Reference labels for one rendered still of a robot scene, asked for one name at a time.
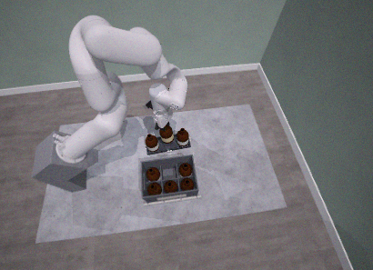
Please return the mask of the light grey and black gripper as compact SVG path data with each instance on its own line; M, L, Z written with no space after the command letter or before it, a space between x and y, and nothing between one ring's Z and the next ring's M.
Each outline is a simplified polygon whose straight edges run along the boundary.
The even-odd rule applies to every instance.
M162 131L166 131L165 125L170 126L169 121L173 117L173 110L169 108L168 112L164 115L153 115L154 123L156 125L155 129L161 129Z

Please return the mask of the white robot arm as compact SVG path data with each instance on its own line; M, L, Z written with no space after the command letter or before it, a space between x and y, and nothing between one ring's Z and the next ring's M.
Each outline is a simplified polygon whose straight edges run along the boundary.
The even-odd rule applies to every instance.
M145 109L154 110L153 115L164 115L169 108L180 110L184 107L187 80L182 71L169 64L161 54L160 42L145 28L134 27L129 31L115 28L97 15L87 16L76 24L69 39L70 60L87 102L99 113L71 137L53 135L58 139L54 141L56 152L63 161L81 162L85 153L118 135L125 122L128 105L124 87L116 74L106 71L103 61L141 66L152 80L167 77L169 90L163 84L151 85L151 100L143 104Z

